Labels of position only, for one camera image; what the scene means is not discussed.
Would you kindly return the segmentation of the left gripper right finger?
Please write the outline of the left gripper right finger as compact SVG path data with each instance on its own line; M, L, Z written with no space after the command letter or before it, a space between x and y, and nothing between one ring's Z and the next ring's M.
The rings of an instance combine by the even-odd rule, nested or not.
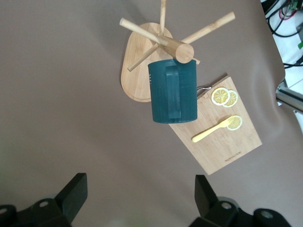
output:
M290 227L278 212L260 208L244 212L228 198L218 198L204 175L195 177L195 202L200 216L189 227Z

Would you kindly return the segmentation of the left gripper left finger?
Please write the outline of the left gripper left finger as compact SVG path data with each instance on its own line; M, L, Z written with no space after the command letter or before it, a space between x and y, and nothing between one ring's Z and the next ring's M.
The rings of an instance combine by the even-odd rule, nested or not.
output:
M41 199L22 211L0 205L0 227L72 227L87 196L87 174L77 173L54 198Z

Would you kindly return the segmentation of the dark green ribbed cup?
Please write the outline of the dark green ribbed cup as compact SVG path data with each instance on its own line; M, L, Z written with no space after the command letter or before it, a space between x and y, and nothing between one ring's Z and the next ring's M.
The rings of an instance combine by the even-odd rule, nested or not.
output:
M148 71L153 121L172 124L196 120L196 61L156 61L148 65Z

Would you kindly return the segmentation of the wooden mug tree rack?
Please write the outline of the wooden mug tree rack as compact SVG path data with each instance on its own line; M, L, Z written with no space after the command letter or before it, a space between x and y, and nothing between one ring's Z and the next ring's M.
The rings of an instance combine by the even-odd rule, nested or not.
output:
M121 72L121 85L124 92L134 101L151 101L148 64L165 59L175 59L180 63L200 60L194 57L191 43L233 21L235 14L230 12L192 35L178 40L165 28L167 1L161 0L160 22L135 23L122 18L120 26L130 30Z

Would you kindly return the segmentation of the wooden cutting board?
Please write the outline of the wooden cutting board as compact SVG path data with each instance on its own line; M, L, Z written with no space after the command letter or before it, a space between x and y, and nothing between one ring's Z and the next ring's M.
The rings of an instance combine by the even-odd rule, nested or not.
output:
M238 99L232 107L215 105L212 92L219 87L236 90L230 76L213 84L212 89L204 91L197 99L197 119L187 123L171 124L170 127L191 152L208 175L244 156L262 142L242 102ZM242 126L234 131L219 128L198 142L191 139L201 132L215 126L231 115L242 118Z

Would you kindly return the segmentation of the yellow plastic fork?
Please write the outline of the yellow plastic fork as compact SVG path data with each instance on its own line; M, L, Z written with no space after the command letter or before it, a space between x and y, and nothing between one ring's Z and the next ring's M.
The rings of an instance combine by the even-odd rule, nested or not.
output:
M191 141L194 143L199 142L200 140L202 140L203 138L207 137L208 135L210 135L211 133L213 133L214 131L216 131L219 128L226 128L230 125L230 123L233 121L234 119L234 115L230 116L229 118L221 121L220 123L216 124L215 126L195 135Z

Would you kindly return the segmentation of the lemon slice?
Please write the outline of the lemon slice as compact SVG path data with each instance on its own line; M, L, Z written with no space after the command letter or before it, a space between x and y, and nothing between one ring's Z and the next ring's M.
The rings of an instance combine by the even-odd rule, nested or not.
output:
M224 87L216 88L211 95L213 104L222 106L230 100L230 92Z
M230 122L230 124L227 126L227 129L230 131L235 131L242 126L242 123L243 123L242 117L239 115L235 115L232 118L232 121Z
M223 105L223 107L229 108L234 106L238 101L238 93L235 90L229 90L230 99L226 104Z

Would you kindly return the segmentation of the brown table mat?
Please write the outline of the brown table mat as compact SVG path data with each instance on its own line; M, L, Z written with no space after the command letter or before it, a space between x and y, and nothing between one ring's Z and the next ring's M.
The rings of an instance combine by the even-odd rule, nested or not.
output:
M283 212L260 0L168 0L166 25L182 39L231 11L234 21L194 43L198 84L229 74L262 145L208 179L246 212ZM156 22L160 0L0 0L0 204L27 208L81 172L88 198L74 227L188 227L198 216L204 170L150 104L122 90L123 17Z

